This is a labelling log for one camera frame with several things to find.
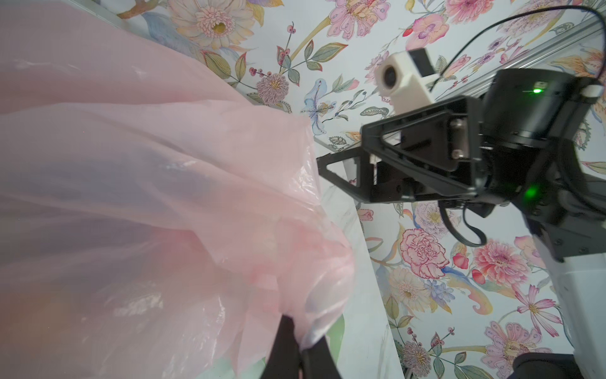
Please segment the aluminium corner post right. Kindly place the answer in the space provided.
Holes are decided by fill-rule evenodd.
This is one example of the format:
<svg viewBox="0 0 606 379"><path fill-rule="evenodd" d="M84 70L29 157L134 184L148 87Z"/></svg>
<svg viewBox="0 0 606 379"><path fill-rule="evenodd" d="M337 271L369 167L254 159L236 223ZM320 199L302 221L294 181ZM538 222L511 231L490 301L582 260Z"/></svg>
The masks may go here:
<svg viewBox="0 0 606 379"><path fill-rule="evenodd" d="M584 21L569 31L531 49L525 55L512 60L510 63L504 65L503 68L534 68L547 65L552 60L559 58L560 55L573 51L577 46L592 43L602 36L601 26L598 21ZM441 96L436 96L436 99L447 99L459 95L480 96L488 90L498 70L492 69L460 88L447 91Z"/></svg>

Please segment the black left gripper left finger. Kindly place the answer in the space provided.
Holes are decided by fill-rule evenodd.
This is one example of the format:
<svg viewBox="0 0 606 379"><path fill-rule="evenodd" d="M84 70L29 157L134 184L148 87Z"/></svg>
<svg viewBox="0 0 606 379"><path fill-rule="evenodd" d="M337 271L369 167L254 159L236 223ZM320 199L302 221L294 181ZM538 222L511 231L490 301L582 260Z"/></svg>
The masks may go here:
<svg viewBox="0 0 606 379"><path fill-rule="evenodd" d="M261 379L302 378L301 356L294 335L294 321L282 316Z"/></svg>

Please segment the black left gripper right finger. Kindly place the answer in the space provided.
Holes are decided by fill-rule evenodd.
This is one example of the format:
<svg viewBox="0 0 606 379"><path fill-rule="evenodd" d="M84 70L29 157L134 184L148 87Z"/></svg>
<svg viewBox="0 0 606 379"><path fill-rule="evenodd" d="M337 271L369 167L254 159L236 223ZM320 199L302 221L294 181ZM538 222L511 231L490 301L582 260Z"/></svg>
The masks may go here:
<svg viewBox="0 0 606 379"><path fill-rule="evenodd" d="M301 352L303 379L341 379L332 358L328 341L322 337L315 345Z"/></svg>

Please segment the green plastic fruit plate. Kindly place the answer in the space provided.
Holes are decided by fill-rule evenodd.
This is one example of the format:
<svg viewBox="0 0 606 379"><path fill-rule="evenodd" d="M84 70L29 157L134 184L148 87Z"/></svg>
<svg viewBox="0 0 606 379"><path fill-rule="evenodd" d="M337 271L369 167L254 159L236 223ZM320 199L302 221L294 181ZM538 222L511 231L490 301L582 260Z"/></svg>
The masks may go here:
<svg viewBox="0 0 606 379"><path fill-rule="evenodd" d="M344 316L341 316L336 323L329 329L326 340L328 348L335 364L339 361L339 355L342 347L342 340L345 334L346 322ZM266 358L262 358L252 364L248 369L237 375L228 358L221 358L212 368L209 368L197 379L235 379L235 378L260 378L266 366Z"/></svg>

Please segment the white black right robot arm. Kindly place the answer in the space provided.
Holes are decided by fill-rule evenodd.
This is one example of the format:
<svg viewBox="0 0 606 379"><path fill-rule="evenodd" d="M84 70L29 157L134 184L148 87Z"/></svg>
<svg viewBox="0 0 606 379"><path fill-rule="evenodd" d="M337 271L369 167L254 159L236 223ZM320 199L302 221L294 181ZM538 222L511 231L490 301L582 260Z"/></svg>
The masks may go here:
<svg viewBox="0 0 606 379"><path fill-rule="evenodd" d="M529 353L514 377L605 376L605 182L574 146L602 97L598 77L504 69L481 98L456 96L361 128L361 146L318 159L320 175L364 203L435 201L486 217L524 216L574 351Z"/></svg>

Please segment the pink plastic bag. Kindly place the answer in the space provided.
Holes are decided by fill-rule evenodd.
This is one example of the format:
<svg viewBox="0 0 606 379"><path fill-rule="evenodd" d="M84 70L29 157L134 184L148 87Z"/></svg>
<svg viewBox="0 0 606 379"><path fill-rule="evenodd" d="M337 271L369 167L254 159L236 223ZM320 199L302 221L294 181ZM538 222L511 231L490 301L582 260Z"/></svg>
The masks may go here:
<svg viewBox="0 0 606 379"><path fill-rule="evenodd" d="M1 4L1 376L194 378L301 352L354 255L309 123L62 2Z"/></svg>

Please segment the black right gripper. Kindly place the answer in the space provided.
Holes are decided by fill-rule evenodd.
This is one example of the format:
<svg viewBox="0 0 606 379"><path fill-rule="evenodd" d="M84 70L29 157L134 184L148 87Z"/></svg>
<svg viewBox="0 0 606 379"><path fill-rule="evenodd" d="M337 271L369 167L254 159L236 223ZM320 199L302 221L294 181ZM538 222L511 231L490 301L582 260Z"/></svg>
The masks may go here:
<svg viewBox="0 0 606 379"><path fill-rule="evenodd" d="M488 182L482 115L480 99L456 96L367 124L361 147L318 157L318 173L361 203L474 199Z"/></svg>

